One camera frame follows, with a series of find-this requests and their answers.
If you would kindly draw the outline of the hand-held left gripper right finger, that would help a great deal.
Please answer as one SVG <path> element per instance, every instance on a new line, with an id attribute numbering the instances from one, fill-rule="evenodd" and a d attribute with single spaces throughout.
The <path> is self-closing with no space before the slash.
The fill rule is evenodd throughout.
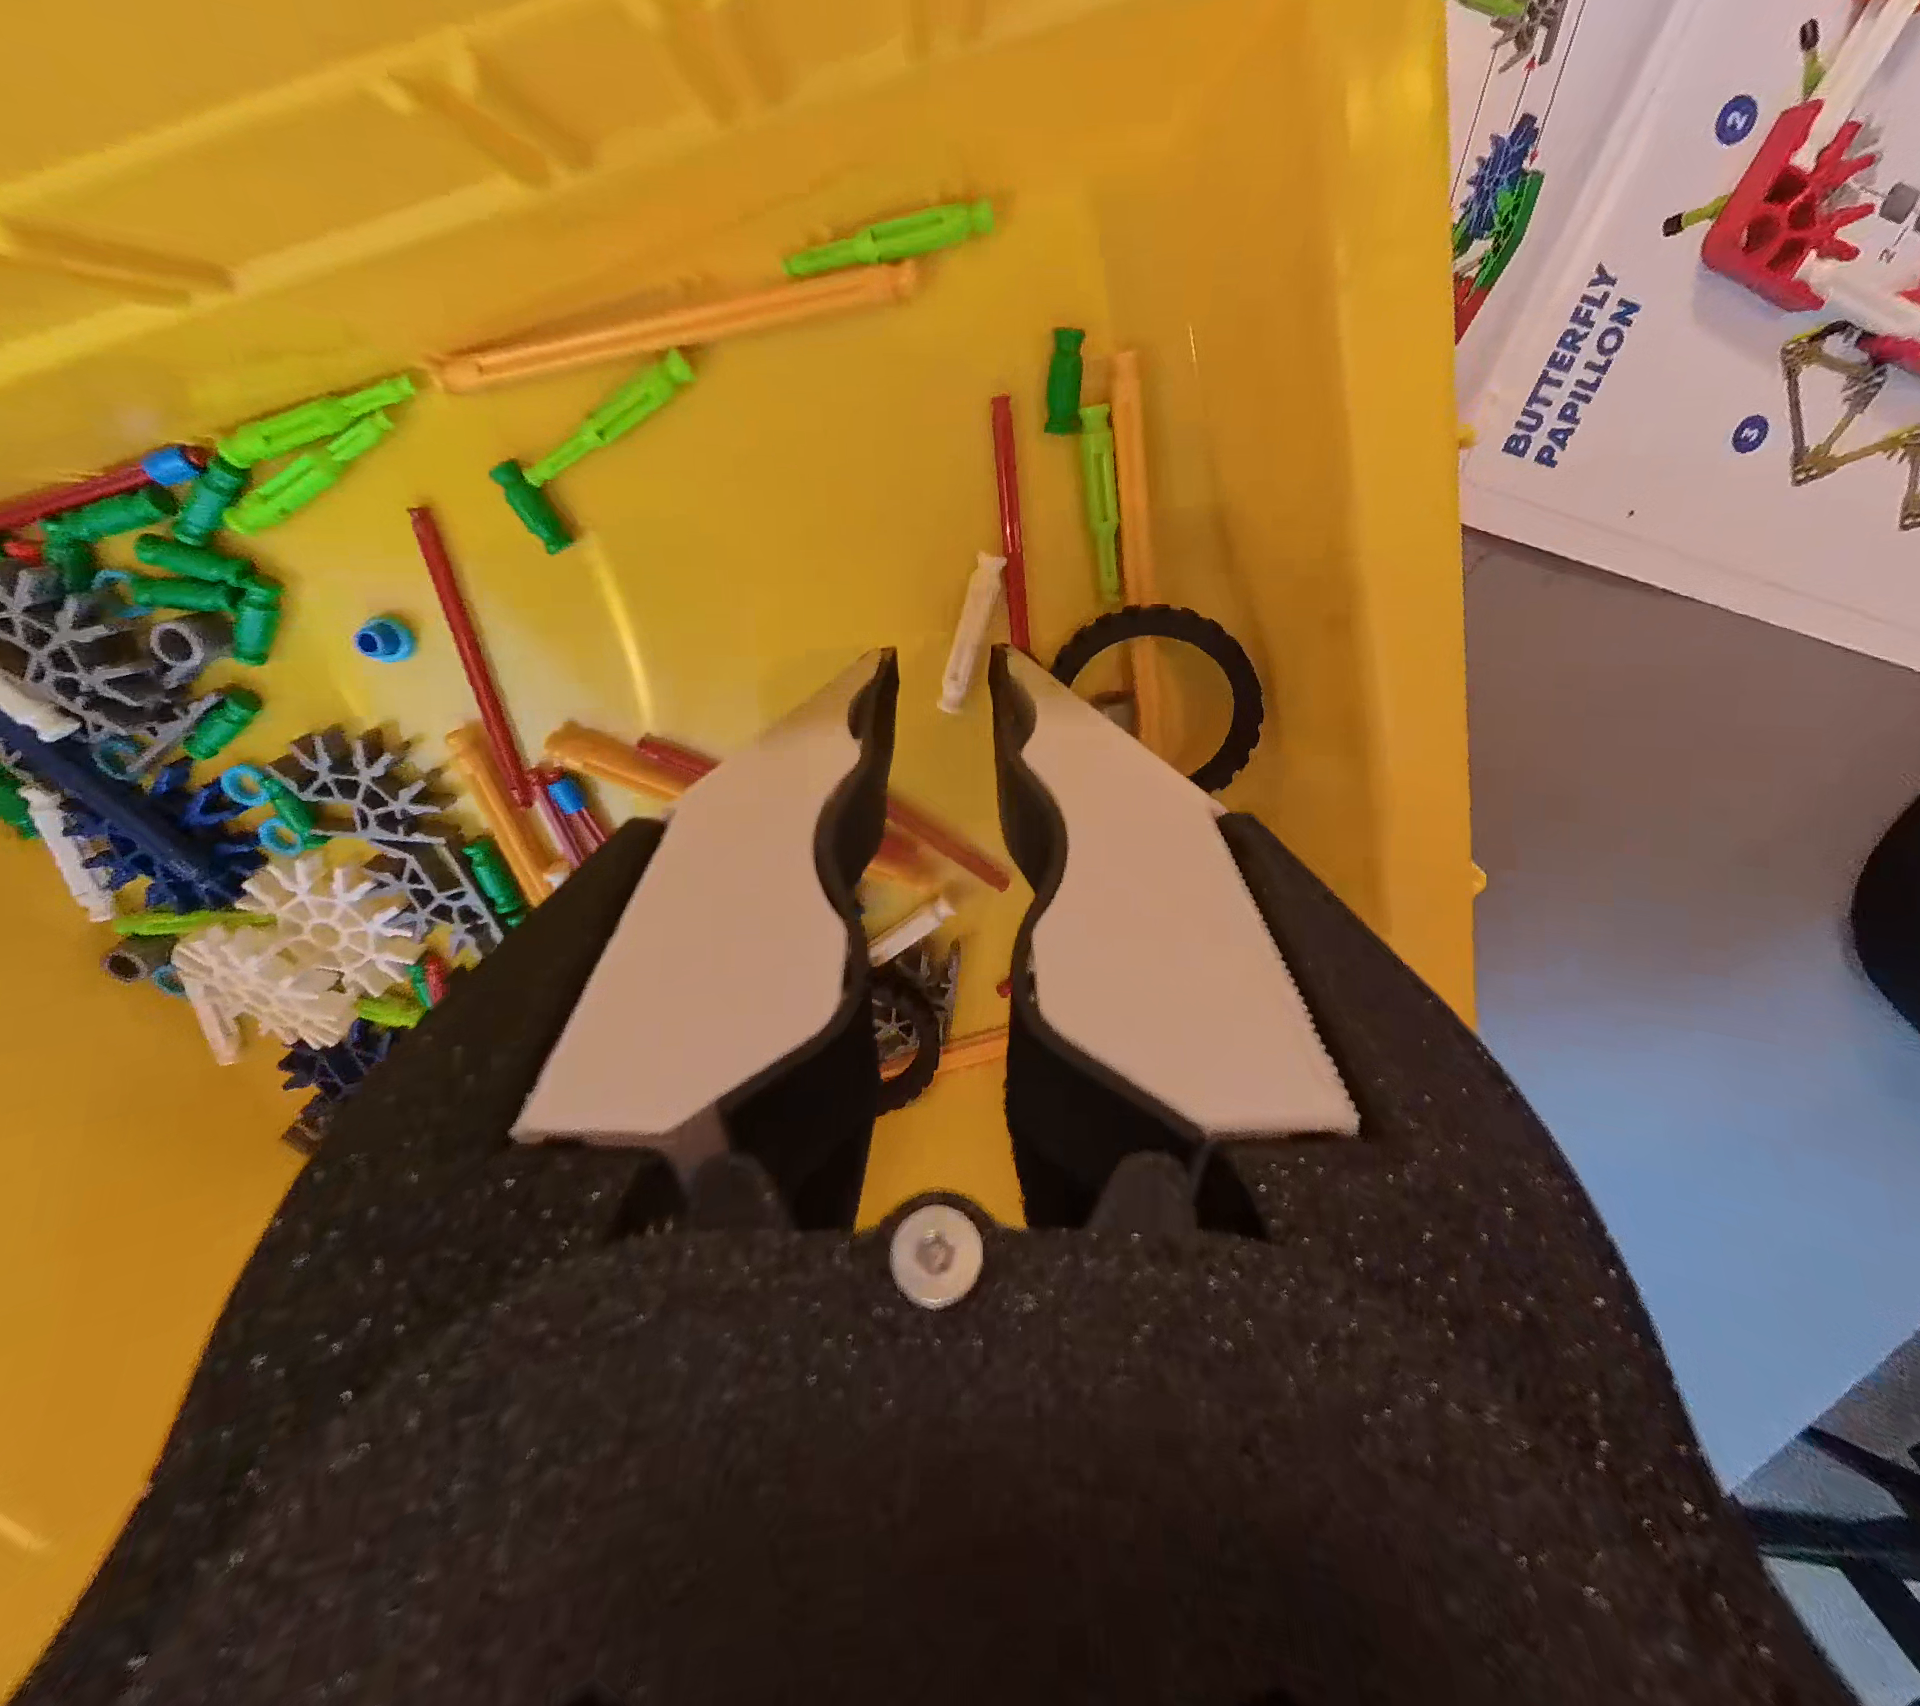
<path id="1" fill-rule="evenodd" d="M 1197 782 L 1024 652 L 993 659 L 1014 943 L 1005 1130 L 1030 1224 L 1088 1224 L 1153 1154 L 1211 1198 L 1230 1147 L 1351 1141 L 1360 1114 Z"/>

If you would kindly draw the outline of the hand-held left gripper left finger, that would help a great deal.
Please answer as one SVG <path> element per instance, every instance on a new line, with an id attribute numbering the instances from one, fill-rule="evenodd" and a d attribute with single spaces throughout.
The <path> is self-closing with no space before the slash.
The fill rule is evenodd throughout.
<path id="1" fill-rule="evenodd" d="M 879 1118 L 857 889 L 887 832 L 900 663 L 865 652 L 672 810 L 546 1054 L 518 1145 L 753 1161 L 852 1230 Z"/>

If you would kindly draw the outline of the pile of toy rods and connectors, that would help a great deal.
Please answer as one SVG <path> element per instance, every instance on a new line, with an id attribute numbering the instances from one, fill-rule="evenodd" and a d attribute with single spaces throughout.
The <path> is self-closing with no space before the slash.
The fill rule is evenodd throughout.
<path id="1" fill-rule="evenodd" d="M 555 481 L 575 530 L 558 558 L 489 473 L 560 447 L 632 362 L 461 398 L 429 362 L 377 351 L 351 373 L 298 369 L 286 394 L 224 395 L 208 426 L 159 403 L 115 423 L 106 403 L 26 400 L 5 426 L 5 495 L 409 375 L 396 428 L 338 485 L 221 540 L 282 587 L 282 629 L 262 670 L 205 676 L 261 698 L 216 765 L 379 728 L 438 779 L 464 836 L 486 832 L 446 745 L 481 710 L 420 554 L 425 508 L 525 759 L 563 725 L 718 759 L 891 645 L 893 796 L 1002 857 L 983 686 L 962 715 L 936 711 L 975 558 L 997 549 L 993 398 L 1014 398 L 1035 637 L 1056 645 L 1093 613 L 1093 574 L 1080 459 L 1040 428 L 1046 359 L 1056 326 L 1104 351 L 1107 322 L 1084 213 L 1059 196 L 999 211 L 993 236 L 922 260 L 906 301 L 690 351 L 688 394 Z"/>

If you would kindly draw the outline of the yellow plastic bin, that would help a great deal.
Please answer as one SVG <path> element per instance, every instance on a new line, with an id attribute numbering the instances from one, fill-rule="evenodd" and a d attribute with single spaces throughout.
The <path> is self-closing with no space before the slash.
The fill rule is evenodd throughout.
<path id="1" fill-rule="evenodd" d="M 632 362 L 489 473 L 551 558 L 555 481 L 690 351 L 906 301 L 1068 200 L 1089 394 L 1137 354 L 1156 593 L 1267 695 L 1229 804 L 1471 1009 L 1442 0 L 5 0 L 2 53 L 5 426 L 208 426 L 377 351 L 461 398 Z M 188 695 L 83 743 L 229 869 L 258 844 L 216 759 L 261 698 L 205 686 L 251 667 L 225 633 L 165 629 Z M 365 732 L 440 836 L 493 828 Z"/>

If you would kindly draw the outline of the black textured pad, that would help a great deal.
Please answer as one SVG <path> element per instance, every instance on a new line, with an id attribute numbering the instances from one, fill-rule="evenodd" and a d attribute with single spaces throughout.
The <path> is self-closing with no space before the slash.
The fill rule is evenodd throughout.
<path id="1" fill-rule="evenodd" d="M 1917 802 L 1868 855 L 1848 903 L 1853 958 L 1888 1009 L 1917 1031 Z"/>

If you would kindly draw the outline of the toy building instruction sheet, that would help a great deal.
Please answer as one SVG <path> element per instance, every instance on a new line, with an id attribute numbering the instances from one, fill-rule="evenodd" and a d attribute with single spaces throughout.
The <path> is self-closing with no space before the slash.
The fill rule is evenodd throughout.
<path id="1" fill-rule="evenodd" d="M 1463 525 L 1914 670 L 1914 375 L 1701 243 L 1857 0 L 1454 0 Z M 1914 20 L 1848 236 L 1914 284 Z"/>

